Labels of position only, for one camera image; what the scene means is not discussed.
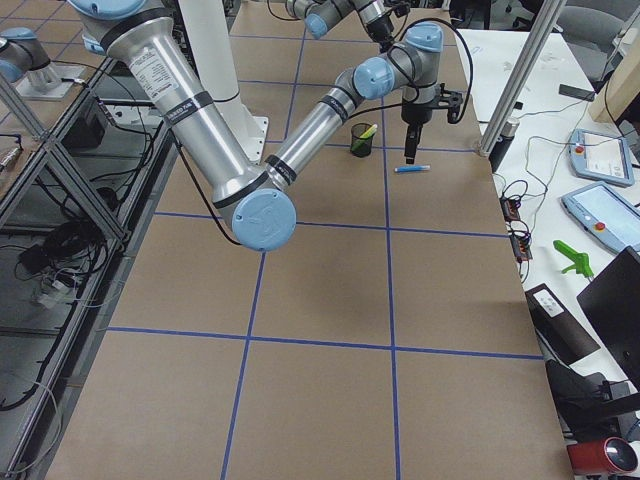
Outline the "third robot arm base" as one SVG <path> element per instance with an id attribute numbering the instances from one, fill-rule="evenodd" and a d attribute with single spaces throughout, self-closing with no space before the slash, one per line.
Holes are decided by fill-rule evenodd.
<path id="1" fill-rule="evenodd" d="M 85 68 L 52 61 L 36 34 L 26 27 L 1 32 L 1 75 L 26 99 L 61 100 Z"/>

